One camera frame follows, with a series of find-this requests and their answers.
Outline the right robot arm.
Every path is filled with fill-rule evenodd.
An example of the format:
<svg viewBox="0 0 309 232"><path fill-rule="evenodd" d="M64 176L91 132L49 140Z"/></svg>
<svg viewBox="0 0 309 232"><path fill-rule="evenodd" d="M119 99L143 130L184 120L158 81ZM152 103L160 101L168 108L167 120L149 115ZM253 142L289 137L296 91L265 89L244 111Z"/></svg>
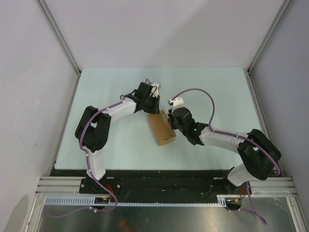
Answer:
<svg viewBox="0 0 309 232"><path fill-rule="evenodd" d="M240 155L242 164L224 177L223 189L228 194L234 194L253 178L266 180L273 169L281 173L278 165L281 153L260 130L249 133L216 130L209 124L196 122L185 107L170 109L168 118L171 128L179 130L191 144L215 146Z"/></svg>

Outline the brown cardboard express box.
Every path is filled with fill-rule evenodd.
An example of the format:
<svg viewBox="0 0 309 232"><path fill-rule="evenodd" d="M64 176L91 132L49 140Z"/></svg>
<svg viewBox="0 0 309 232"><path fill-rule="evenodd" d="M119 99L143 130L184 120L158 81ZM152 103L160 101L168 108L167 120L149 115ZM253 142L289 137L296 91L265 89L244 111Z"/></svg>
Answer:
<svg viewBox="0 0 309 232"><path fill-rule="evenodd" d="M167 145L176 140L176 134L171 128L164 110L159 114L148 114L148 121L159 146Z"/></svg>

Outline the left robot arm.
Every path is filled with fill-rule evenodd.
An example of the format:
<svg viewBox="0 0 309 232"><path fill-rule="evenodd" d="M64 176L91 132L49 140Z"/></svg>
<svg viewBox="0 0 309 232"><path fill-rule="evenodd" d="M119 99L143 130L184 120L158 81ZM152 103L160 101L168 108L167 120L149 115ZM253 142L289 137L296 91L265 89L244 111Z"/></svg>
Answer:
<svg viewBox="0 0 309 232"><path fill-rule="evenodd" d="M102 193L107 187L106 180L102 178L106 174L102 149L107 143L110 125L139 111L159 114L159 88L159 83L146 79L137 89L121 95L117 103L101 110L93 106L85 108L75 137L80 149L86 153L87 174L92 178L89 186L94 192Z"/></svg>

